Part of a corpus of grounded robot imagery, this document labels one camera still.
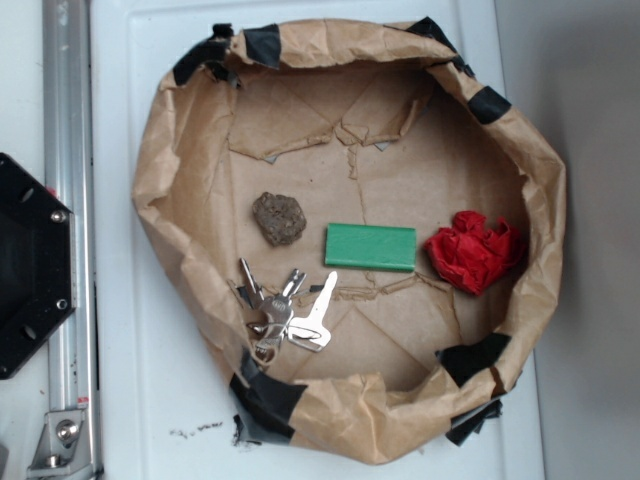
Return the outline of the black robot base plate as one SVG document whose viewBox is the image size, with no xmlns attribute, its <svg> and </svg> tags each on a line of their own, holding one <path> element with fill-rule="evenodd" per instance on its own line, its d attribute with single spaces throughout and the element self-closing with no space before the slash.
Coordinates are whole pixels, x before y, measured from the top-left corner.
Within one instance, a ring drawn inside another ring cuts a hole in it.
<svg viewBox="0 0 640 480">
<path fill-rule="evenodd" d="M 12 378 L 75 309 L 73 213 L 1 155 L 1 378 Z"/>
</svg>

